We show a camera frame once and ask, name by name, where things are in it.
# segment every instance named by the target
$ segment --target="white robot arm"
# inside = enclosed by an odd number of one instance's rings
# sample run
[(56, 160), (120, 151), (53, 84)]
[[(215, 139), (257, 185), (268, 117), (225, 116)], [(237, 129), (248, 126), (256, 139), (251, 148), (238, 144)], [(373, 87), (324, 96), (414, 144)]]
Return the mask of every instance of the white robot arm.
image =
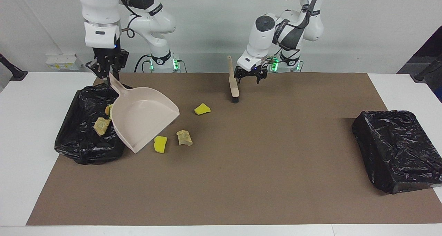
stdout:
[(99, 78), (109, 84), (109, 71), (114, 76), (124, 68), (128, 52), (120, 48), (120, 15), (118, 4), (137, 8), (131, 14), (128, 28), (140, 34), (150, 47), (151, 56), (159, 68), (173, 67), (173, 54), (161, 34), (175, 30), (175, 20), (154, 0), (80, 0), (83, 8), (85, 42), (95, 53), (94, 61), (86, 63)]
[(175, 31), (175, 18), (155, 0), (122, 0), (127, 7), (136, 10), (129, 16), (128, 28), (144, 38), (149, 45), (153, 68), (174, 67), (174, 55), (162, 34)]
[[(300, 57), (302, 39), (316, 41), (324, 32), (320, 18), (323, 0), (300, 0), (301, 11), (285, 10), (280, 16), (265, 14), (252, 26), (249, 43), (238, 59), (235, 78), (253, 75), (259, 80), (267, 77), (267, 66), (278, 62), (287, 67), (294, 67)], [(268, 58), (271, 44), (281, 49), (275, 58)]]

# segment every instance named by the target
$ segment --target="gray wall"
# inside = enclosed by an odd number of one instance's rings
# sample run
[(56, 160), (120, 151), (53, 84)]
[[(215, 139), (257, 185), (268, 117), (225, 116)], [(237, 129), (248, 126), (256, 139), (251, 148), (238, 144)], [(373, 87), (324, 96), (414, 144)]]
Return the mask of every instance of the gray wall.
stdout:
[[(256, 17), (299, 8), (298, 0), (160, 1), (177, 20), (177, 30), (166, 35), (171, 49), (189, 71), (197, 72), (224, 70), (219, 64), (226, 54), (237, 57), (244, 51)], [(303, 71), (396, 73), (439, 28), (439, 4), (325, 0), (325, 34), (317, 42), (305, 42)], [(92, 59), (92, 50), (84, 45), (78, 0), (0, 0), (0, 10), (0, 52), (18, 67), (48, 71), (46, 55), (61, 53), (76, 53), (83, 62)], [(129, 12), (123, 6), (120, 12), (126, 25)], [(138, 55), (149, 52), (139, 36), (129, 39), (124, 34), (122, 46), (131, 53), (126, 71), (133, 69)]]
[(11, 77), (11, 72), (9, 72), (3, 65), (0, 64), (0, 92), (8, 84)]

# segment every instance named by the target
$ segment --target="brown paper mat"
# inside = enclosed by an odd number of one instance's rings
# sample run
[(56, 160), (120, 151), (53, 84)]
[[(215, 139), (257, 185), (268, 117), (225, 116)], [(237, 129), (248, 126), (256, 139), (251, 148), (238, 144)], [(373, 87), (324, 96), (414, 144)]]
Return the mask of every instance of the brown paper mat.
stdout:
[[(155, 88), (181, 115), (148, 144), (100, 166), (60, 156), (28, 225), (442, 223), (433, 189), (385, 195), (369, 182), (352, 135), (362, 110), (385, 110), (366, 74), (121, 74)], [(197, 116), (202, 102), (212, 113)], [(190, 132), (193, 146), (175, 133)]]

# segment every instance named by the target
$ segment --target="trash bag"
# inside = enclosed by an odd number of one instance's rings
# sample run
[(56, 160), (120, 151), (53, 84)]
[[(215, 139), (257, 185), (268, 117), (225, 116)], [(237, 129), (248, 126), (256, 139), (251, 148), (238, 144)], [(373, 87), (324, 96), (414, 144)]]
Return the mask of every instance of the trash bag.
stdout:
[(79, 164), (101, 164), (120, 158), (125, 145), (112, 123), (102, 137), (94, 130), (97, 118), (109, 118), (105, 108), (117, 97), (106, 84), (77, 91), (55, 139), (55, 151)]
[(376, 188), (396, 194), (442, 186), (442, 158), (413, 113), (364, 111), (352, 131)]

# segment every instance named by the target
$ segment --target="black plastic box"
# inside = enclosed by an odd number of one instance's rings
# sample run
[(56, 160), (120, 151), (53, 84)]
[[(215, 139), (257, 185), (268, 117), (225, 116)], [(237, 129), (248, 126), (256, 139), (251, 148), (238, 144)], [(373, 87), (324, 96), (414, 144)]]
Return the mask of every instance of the black plastic box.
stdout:
[(79, 164), (101, 164), (120, 158), (125, 145), (112, 123), (102, 137), (93, 128), (97, 118), (108, 117), (105, 108), (117, 97), (105, 84), (77, 91), (55, 139), (55, 151)]
[(442, 158), (413, 113), (364, 111), (352, 131), (376, 188), (396, 194), (442, 186)]

